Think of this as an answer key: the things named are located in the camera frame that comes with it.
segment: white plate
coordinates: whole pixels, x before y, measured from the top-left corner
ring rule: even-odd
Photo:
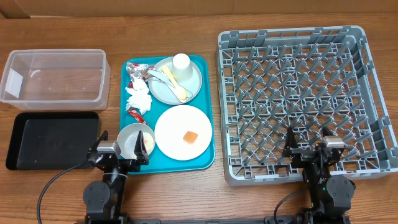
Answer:
[[[162,71],[160,68],[163,65],[167,65],[171,71],[172,69],[172,63],[173,63],[173,57],[168,57],[165,58],[161,61],[159,61],[155,65],[155,69],[158,71]],[[184,81],[178,82],[178,84],[181,87],[184,87],[186,90],[190,91],[192,93],[191,98],[187,98],[188,103],[190,100],[192,100],[198,93],[201,87],[202,83],[202,77],[201,77],[201,72],[198,66],[192,63],[192,68],[193,68],[193,73],[192,76]],[[167,87],[166,84],[157,81],[157,80],[149,80],[148,81],[148,86],[150,92],[153,94],[155,98],[157,98],[159,101],[166,103],[168,105],[180,105],[182,104],[178,98],[173,94],[173,92]]]
[[[193,144],[183,140],[187,131],[198,134]],[[206,114],[193,106],[174,106],[156,122],[156,144],[172,159],[186,161],[200,156],[209,146],[212,136],[213,129]]]
[[[151,130],[150,127],[148,127],[144,124],[140,124],[140,123],[129,124],[126,127],[124,127],[118,134],[117,141],[118,141],[120,151],[121,151],[120,155],[123,156],[123,158],[125,158],[125,159],[136,159],[137,158],[137,156],[134,154],[134,148],[136,146],[139,131],[149,133],[152,136],[152,138],[154,138],[154,142],[155,142],[155,146],[156,146],[155,133],[153,132],[153,130]]]

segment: white label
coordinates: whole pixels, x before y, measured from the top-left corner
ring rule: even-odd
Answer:
[[[19,98],[19,92],[21,90],[22,80],[24,77],[10,69],[8,73],[7,83],[6,83],[6,92],[10,93],[11,95]]]

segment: wood grain surface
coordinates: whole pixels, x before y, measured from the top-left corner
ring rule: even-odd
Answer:
[[[7,19],[0,21],[0,67],[15,49],[103,49],[111,66],[108,108],[98,111],[110,139],[119,132],[120,69],[134,57],[203,56],[208,63],[215,129],[216,159],[207,170],[128,179],[124,211],[134,218],[162,220],[262,218],[303,187],[301,183],[230,187],[224,180],[220,102],[216,84],[217,36],[224,30],[359,25],[368,37],[384,99],[398,133],[398,14],[269,14],[265,16],[108,17],[85,19]],[[5,160],[16,108],[0,104],[0,223],[37,223],[37,199],[59,171],[7,170]],[[42,202],[44,223],[82,221],[84,188],[100,180],[99,170],[74,170],[48,189]],[[398,223],[398,174],[356,181],[348,215],[352,223]],[[287,201],[279,214],[310,206],[308,194]]]

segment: gray plastic dish rack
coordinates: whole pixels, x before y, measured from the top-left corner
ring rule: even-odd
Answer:
[[[324,126],[344,140],[332,175],[373,179],[398,170],[397,141],[362,28],[222,32],[216,59],[229,184],[301,181],[301,170],[281,157],[289,126],[308,150]]]

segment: clear plastic bin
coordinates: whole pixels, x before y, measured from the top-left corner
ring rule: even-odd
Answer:
[[[103,50],[14,50],[0,101],[22,110],[103,110],[110,74]]]

